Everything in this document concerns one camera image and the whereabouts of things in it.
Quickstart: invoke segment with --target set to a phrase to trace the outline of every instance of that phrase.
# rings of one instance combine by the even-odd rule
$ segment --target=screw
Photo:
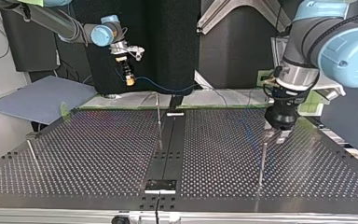
[[[341,61],[341,62],[339,62],[338,65],[341,66],[341,67],[346,67],[346,66],[348,66],[348,63],[345,62],[345,61]]]

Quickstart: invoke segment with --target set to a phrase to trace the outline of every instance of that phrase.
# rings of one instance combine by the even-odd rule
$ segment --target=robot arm
[[[322,71],[339,84],[358,88],[358,16],[344,20],[348,4],[338,0],[306,0],[293,22],[282,63],[274,73],[276,86],[268,93],[274,105],[267,122],[287,131],[295,125],[297,107],[304,103]]]
[[[135,82],[131,57],[141,61],[145,50],[137,46],[127,46],[126,28],[122,28],[116,15],[101,18],[102,24],[81,24],[64,12],[47,7],[24,4],[15,0],[0,0],[0,8],[13,10],[23,16],[25,21],[35,21],[59,35],[69,43],[93,43],[99,47],[110,46],[111,53],[121,65],[127,85]]]

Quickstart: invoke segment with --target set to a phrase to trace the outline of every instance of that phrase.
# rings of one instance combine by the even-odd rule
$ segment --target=perforated metal table
[[[269,139],[260,188],[263,115],[186,110],[160,130],[154,110],[76,111],[33,141],[37,160],[25,143],[2,156],[0,209],[358,215],[358,160],[306,119]],[[149,179],[176,194],[145,194]]]

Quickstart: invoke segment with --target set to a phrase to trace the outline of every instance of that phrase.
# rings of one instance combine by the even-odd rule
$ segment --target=metal pin
[[[161,129],[161,113],[159,111],[159,95],[156,93],[156,106],[157,106],[157,114],[158,114],[158,126]]]
[[[31,150],[32,157],[34,160],[37,160],[36,154],[34,154],[34,148],[32,146],[31,140],[27,139],[28,147]]]
[[[264,168],[266,166],[266,157],[267,157],[267,146],[268,143],[263,143],[263,148],[261,152],[261,167],[260,167],[260,177],[258,178],[258,185],[261,187],[263,186],[263,175],[264,175]]]

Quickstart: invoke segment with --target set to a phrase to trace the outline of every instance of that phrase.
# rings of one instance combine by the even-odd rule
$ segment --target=blue cable
[[[188,91],[188,90],[190,90],[190,89],[192,89],[192,88],[194,88],[194,87],[196,87],[196,86],[199,85],[199,84],[194,84],[194,85],[189,86],[189,87],[187,87],[187,88],[184,88],[184,89],[182,89],[182,90],[176,91],[176,90],[170,90],[170,89],[167,89],[167,88],[165,88],[165,87],[163,87],[163,86],[160,86],[159,84],[157,84],[156,82],[154,82],[152,79],[150,79],[150,78],[148,78],[148,77],[137,77],[135,80],[138,80],[138,79],[147,80],[147,81],[149,81],[151,84],[153,84],[153,85],[155,85],[155,86],[157,86],[157,87],[159,87],[159,88],[161,88],[161,89],[163,89],[163,90],[165,90],[165,91],[171,91],[171,92]]]

